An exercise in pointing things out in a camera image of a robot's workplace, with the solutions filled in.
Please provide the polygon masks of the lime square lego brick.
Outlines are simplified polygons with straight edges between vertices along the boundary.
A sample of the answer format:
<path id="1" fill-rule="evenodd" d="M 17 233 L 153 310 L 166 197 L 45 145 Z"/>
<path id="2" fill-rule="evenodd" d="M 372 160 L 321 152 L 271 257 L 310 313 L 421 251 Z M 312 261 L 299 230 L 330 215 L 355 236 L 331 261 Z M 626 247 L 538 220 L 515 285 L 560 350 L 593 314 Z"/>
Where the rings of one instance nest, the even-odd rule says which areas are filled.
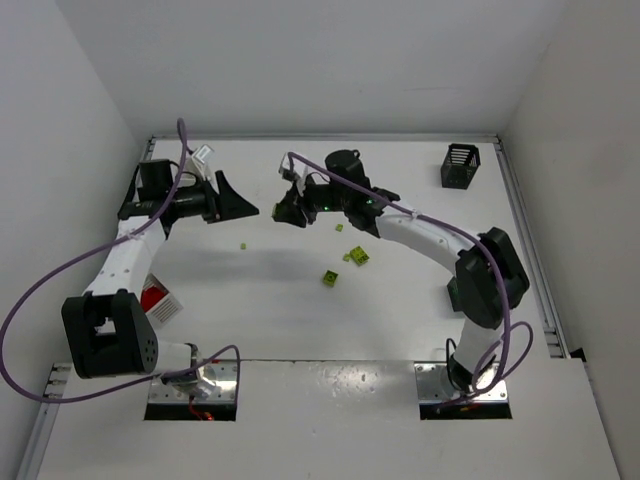
<path id="1" fill-rule="evenodd" d="M 337 272 L 327 270 L 322 277 L 322 283 L 328 287 L 334 287 L 338 276 L 339 274 Z"/>

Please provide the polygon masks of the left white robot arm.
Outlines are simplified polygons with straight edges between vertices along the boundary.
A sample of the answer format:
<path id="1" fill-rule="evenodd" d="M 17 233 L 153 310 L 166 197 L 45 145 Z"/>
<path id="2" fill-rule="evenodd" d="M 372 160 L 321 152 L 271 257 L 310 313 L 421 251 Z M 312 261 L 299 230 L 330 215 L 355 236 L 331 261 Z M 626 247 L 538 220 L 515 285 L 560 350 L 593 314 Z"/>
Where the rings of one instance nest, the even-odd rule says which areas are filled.
<path id="1" fill-rule="evenodd" d="M 156 369 L 160 348 L 141 296 L 153 258 L 178 220 L 212 224 L 259 213 L 222 171 L 176 187 L 172 166 L 167 159 L 138 165 L 118 211 L 117 245 L 85 292 L 62 306 L 73 364 L 84 379 Z"/>

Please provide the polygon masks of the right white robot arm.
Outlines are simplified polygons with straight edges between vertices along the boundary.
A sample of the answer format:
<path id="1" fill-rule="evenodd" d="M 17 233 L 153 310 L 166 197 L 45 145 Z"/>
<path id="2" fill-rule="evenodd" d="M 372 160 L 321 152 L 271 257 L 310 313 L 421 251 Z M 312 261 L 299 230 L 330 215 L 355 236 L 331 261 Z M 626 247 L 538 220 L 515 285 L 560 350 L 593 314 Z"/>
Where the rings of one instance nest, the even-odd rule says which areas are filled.
<path id="1" fill-rule="evenodd" d="M 274 207 L 274 221 L 306 228 L 320 213 L 341 212 L 357 230 L 401 244 L 451 273 L 453 304 L 465 317 L 446 361 L 456 397 L 481 393 L 477 382 L 493 362 L 496 381 L 517 368 L 508 361 L 511 335 L 519 326 L 511 312 L 530 282 L 505 231 L 471 234 L 421 213 L 398 194 L 372 186 L 356 150 L 335 151 L 323 166 L 287 152 L 278 173 L 291 187 Z"/>

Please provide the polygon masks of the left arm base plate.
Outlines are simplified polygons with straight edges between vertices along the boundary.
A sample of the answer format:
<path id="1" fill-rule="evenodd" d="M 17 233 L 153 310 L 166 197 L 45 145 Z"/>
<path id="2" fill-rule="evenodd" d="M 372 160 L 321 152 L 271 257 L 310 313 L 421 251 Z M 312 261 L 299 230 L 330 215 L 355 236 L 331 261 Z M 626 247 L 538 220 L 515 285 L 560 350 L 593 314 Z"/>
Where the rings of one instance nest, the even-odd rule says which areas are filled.
<path id="1" fill-rule="evenodd" d="M 148 391 L 149 405 L 231 405 L 236 400 L 238 365 L 214 360 L 195 374 L 176 379 L 156 379 Z"/>

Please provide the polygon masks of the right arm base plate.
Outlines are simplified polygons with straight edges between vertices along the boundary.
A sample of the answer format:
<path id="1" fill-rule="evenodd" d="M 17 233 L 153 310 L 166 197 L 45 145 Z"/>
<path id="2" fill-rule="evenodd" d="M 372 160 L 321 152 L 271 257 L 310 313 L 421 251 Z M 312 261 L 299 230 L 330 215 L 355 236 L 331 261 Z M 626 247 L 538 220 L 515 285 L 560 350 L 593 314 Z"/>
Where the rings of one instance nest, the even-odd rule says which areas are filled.
<path id="1" fill-rule="evenodd" d="M 435 406 L 451 402 L 461 393 L 450 384 L 444 362 L 426 362 L 414 364 L 417 398 L 420 406 Z M 471 395 L 471 403 L 507 403 L 509 395 L 504 380 L 499 381 L 492 390 L 477 396 Z"/>

